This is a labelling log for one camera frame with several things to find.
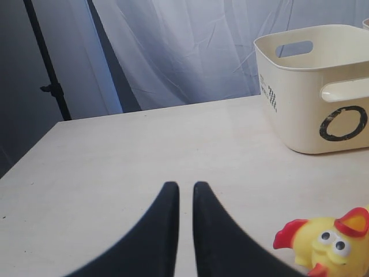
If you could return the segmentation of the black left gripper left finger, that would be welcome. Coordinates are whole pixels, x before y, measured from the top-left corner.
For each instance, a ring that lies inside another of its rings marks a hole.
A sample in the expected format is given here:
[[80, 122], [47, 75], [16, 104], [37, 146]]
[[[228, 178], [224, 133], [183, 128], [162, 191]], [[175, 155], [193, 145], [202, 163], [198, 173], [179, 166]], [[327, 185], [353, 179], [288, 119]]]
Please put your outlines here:
[[124, 237], [68, 275], [174, 276], [178, 239], [179, 186], [169, 181]]

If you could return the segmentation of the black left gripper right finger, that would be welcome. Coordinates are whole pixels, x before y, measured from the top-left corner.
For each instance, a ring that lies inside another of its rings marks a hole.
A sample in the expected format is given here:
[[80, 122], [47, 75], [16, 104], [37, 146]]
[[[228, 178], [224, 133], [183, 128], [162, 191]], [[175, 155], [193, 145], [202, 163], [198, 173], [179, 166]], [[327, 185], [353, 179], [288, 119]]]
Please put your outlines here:
[[304, 276], [245, 233], [204, 181], [193, 188], [193, 242], [198, 276]]

